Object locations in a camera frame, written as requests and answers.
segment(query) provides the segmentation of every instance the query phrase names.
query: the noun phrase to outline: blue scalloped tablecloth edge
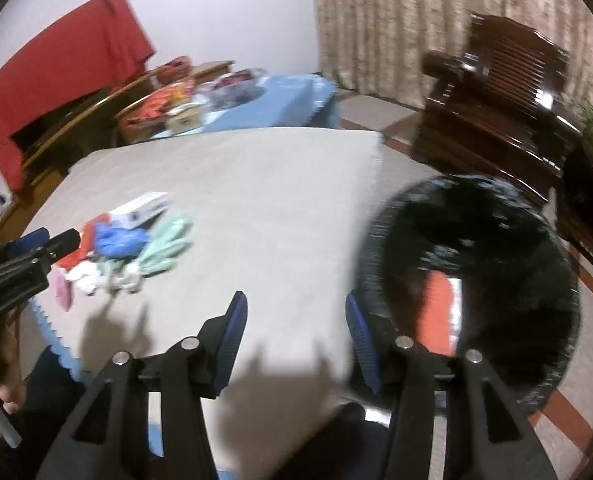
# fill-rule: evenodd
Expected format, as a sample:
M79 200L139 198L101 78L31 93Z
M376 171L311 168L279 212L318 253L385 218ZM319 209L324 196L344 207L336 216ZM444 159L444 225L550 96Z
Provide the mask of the blue scalloped tablecloth edge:
M48 343L50 349L58 357L58 361L63 368L66 368L71 377L83 384L90 384L92 382L92 374L83 370L81 360L72 357L69 347L65 346L61 342L61 338L56 335L56 332L52 329L52 324L49 322L48 316L43 312L41 306L38 304L35 298L30 300L30 307L41 335ZM163 456L163 435L161 434L161 426L159 424L150 424L148 427L148 441L150 444L150 451L155 455ZM220 480L236 480L237 476L231 471L219 471L218 476Z

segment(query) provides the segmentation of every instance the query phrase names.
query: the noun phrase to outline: red cover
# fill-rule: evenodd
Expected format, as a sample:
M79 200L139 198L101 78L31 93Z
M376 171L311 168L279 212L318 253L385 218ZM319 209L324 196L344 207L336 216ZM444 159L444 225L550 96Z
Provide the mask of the red cover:
M0 69L0 169L23 186L10 136L41 115L145 71L154 50L127 0L90 0L30 40Z

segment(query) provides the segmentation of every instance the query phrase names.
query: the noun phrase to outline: white wall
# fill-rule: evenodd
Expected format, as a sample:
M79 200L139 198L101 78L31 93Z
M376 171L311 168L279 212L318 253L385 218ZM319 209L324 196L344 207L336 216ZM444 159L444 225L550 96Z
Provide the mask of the white wall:
M86 1L10 0L0 13L0 67ZM187 55L195 64L234 59L238 68L261 66L271 73L320 70L314 0L129 2L156 50L150 68Z

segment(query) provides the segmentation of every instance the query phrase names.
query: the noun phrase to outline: dark wooden armchair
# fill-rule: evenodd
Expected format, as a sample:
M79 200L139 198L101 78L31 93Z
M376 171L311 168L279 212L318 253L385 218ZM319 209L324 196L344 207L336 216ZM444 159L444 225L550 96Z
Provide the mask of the dark wooden armchair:
M473 14L461 57L425 55L423 73L438 81L413 156L450 173L506 178L542 206L580 140L560 100L566 65L566 52L533 28Z

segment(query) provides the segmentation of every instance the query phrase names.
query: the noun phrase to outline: chair backrest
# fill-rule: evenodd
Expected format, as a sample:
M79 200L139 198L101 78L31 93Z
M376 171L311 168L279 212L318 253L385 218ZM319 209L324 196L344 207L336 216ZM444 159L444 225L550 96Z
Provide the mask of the chair backrest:
M463 56L478 97L535 120L560 100L567 53L535 29L509 18L471 15Z

